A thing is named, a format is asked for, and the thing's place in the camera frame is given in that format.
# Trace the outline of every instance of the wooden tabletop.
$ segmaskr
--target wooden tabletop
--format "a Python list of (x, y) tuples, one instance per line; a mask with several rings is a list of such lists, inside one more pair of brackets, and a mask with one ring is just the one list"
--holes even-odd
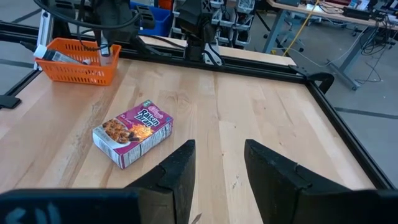
[[(289, 6), (289, 5), (286, 5), (286, 4), (276, 3), (275, 0), (267, 0), (267, 2), (272, 7), (276, 7), (278, 9), (286, 9), (286, 10), (292, 11), (292, 12), (301, 12), (301, 13), (304, 13), (304, 14), (308, 14), (312, 10), (312, 8), (308, 9), (307, 6), (304, 5), (304, 4), (300, 4), (297, 7), (295, 7), (295, 6)], [(341, 9), (344, 7), (344, 6), (340, 5), (340, 4), (335, 4), (335, 3), (330, 3), (330, 2), (328, 2), (327, 4), (336, 6), (336, 7), (341, 8)], [(326, 8), (324, 8), (324, 10), (326, 10), (328, 12), (335, 12), (334, 10), (332, 11), (332, 10), (329, 10), (329, 9), (326, 9)], [(326, 12), (318, 11), (316, 9), (312, 12), (312, 15), (314, 15), (314, 16), (322, 16), (322, 17), (326, 17), (326, 18), (329, 18), (329, 19), (337, 19), (337, 20), (345, 21), (345, 22), (353, 22), (353, 23), (356, 23), (356, 24), (362, 24), (362, 25), (371, 26), (371, 27), (376, 26), (376, 21), (373, 20), (373, 19), (365, 21), (365, 20), (362, 20), (362, 19), (355, 19), (355, 18), (351, 18), (351, 17), (346, 17), (346, 16), (343, 16), (341, 14), (328, 14)], [(398, 30), (398, 27), (394, 26), (391, 29)]]
[[(221, 53), (293, 64), (243, 50)], [(261, 223), (244, 164), (245, 139), (351, 189), (373, 188), (303, 85), (121, 59), (111, 86), (51, 82), (41, 73), (18, 97), (16, 109), (0, 110), (1, 192), (124, 187), (187, 139), (197, 143), (190, 219), (202, 213), (199, 223)], [(148, 99), (174, 117), (174, 132), (121, 170), (93, 145), (91, 131)]]

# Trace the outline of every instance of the yellow cable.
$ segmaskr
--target yellow cable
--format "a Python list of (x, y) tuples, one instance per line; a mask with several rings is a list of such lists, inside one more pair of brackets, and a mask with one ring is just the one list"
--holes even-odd
[(294, 42), (296, 41), (296, 39), (299, 37), (301, 31), (303, 30), (303, 28), (305, 27), (305, 25), (307, 24), (308, 19), (311, 17), (315, 7), (318, 5), (319, 0), (316, 1), (315, 5), (313, 6), (312, 10), (310, 11), (310, 13), (308, 13), (307, 18), (305, 19), (303, 25), (301, 26), (300, 30), (298, 30), (296, 36), (294, 37), (293, 41), (290, 43), (289, 47), (285, 50), (285, 53), (282, 56), (285, 56), (287, 54), (287, 52), (290, 50), (290, 48), (293, 46)]

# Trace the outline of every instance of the purple cereal box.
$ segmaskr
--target purple cereal box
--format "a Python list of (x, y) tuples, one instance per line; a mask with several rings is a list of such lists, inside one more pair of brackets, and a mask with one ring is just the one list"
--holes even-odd
[(171, 135), (173, 118), (147, 100), (93, 130), (94, 144), (120, 168)]

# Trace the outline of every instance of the gray floor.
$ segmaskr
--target gray floor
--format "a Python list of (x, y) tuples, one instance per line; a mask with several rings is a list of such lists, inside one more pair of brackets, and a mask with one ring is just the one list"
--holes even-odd
[[(0, 20), (10, 22), (36, 9), (37, 6), (30, 0), (2, 0), (0, 2)], [(268, 26), (271, 27), (275, 16), (267, 15), (263, 16), (263, 18), (266, 20)], [(35, 15), (21, 21), (20, 24), (37, 26), (39, 19), (40, 16)], [(255, 32), (251, 32), (252, 39), (248, 50), (262, 50), (266, 41), (263, 35), (268, 32), (258, 18), (253, 22), (252, 30), (255, 30)], [(324, 64), (327, 58), (338, 58), (355, 40), (355, 37), (351, 36), (350, 30), (335, 27), (328, 22), (312, 24), (306, 27), (300, 38), (305, 44), (303, 54), (320, 65)], [(289, 54), (297, 64), (306, 67), (309, 71), (328, 71), (327, 68), (319, 68), (293, 51), (289, 52)], [(367, 111), (397, 116), (398, 101), (394, 100), (394, 97), (398, 96), (398, 88), (396, 88), (396, 85), (398, 85), (398, 76), (394, 72), (398, 70), (398, 64), (396, 63), (397, 54), (398, 46), (387, 50), (376, 67), (383, 82), (366, 83), (358, 91), (352, 91), (337, 79), (326, 96), (335, 107), (358, 110), (360, 113)], [(32, 59), (32, 54), (20, 45), (0, 42), (0, 61), (10, 60), (32, 63)], [(339, 65), (343, 60), (344, 57), (336, 62), (336, 64)], [(350, 75), (355, 78), (365, 79), (371, 71), (366, 62), (374, 65), (376, 59), (370, 56), (361, 56)], [(29, 68), (1, 64), (0, 69), (2, 71), (0, 73), (0, 94), (7, 92), (8, 89), (30, 71)], [(341, 112), (340, 115), (345, 119), (345, 122), (354, 131), (355, 135), (357, 135), (383, 171), (398, 186), (398, 165), (396, 165), (398, 138), (395, 135), (398, 127), (398, 119), (345, 112)]]

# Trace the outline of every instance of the orange basket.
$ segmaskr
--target orange basket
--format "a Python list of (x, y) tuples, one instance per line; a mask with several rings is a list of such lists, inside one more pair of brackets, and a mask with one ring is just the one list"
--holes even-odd
[[(96, 42), (83, 41), (87, 47), (97, 47)], [(48, 46), (82, 62), (90, 59), (90, 65), (53, 62), (36, 58), (35, 61), (53, 81), (110, 85), (118, 67), (120, 45), (112, 45), (113, 61), (111, 65), (101, 66), (98, 51), (85, 50), (79, 40), (56, 38)]]

